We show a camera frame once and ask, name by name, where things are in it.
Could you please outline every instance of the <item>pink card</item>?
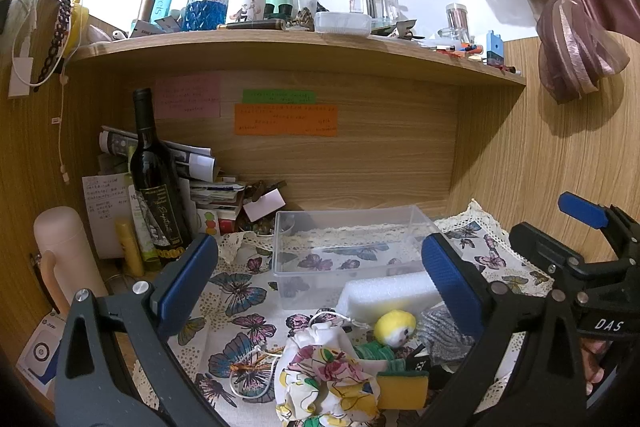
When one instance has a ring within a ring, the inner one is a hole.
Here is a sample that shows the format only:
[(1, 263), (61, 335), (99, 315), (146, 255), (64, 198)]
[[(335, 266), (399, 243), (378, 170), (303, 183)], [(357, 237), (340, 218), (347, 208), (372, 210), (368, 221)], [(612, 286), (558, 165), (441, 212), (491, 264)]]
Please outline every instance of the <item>pink card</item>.
[(156, 80), (154, 113), (158, 120), (220, 117), (220, 79), (197, 73)]

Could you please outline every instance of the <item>yellow doll head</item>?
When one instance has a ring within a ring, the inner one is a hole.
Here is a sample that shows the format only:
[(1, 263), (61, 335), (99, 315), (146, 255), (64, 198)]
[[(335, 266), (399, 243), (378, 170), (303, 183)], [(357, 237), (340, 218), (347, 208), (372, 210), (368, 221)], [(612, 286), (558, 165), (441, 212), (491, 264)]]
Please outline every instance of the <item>yellow doll head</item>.
[(415, 331), (415, 317), (402, 310), (390, 311), (378, 319), (373, 336), (380, 344), (400, 347)]

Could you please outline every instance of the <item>wooden shelf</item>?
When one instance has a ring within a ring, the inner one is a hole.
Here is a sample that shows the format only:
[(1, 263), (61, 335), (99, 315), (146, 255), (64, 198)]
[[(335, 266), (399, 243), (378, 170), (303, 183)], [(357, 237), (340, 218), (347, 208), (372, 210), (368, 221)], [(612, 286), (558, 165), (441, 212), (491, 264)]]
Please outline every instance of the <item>wooden shelf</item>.
[(70, 67), (145, 74), (324, 71), (459, 86), (526, 84), (520, 75), (425, 50), (406, 41), (272, 30), (181, 32), (98, 42), (78, 49)]

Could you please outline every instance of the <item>metal screw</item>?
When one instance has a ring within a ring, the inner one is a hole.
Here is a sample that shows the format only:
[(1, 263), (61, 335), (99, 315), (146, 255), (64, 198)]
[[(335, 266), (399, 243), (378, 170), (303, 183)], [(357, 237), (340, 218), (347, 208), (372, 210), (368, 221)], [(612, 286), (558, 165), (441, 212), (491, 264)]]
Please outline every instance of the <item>metal screw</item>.
[(141, 295), (149, 289), (147, 281), (138, 281), (133, 285), (133, 293)]
[(580, 304), (587, 304), (587, 302), (589, 302), (589, 296), (585, 292), (578, 292), (575, 298)]
[(557, 288), (555, 290), (551, 290), (551, 296), (552, 296), (553, 300), (557, 301), (557, 302), (564, 301), (564, 299), (566, 297), (564, 295), (564, 292), (562, 290), (557, 289)]
[(89, 296), (89, 290), (87, 288), (82, 288), (76, 292), (76, 301), (82, 302)]
[(501, 281), (493, 281), (491, 283), (491, 291), (496, 295), (504, 295), (509, 291), (509, 287)]

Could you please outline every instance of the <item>green sticky note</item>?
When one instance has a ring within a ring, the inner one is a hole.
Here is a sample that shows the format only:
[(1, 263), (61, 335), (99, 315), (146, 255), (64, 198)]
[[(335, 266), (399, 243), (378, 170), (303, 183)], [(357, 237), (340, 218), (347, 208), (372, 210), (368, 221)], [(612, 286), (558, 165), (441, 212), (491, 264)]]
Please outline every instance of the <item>green sticky note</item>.
[(242, 103), (316, 103), (316, 94), (299, 89), (245, 89)]

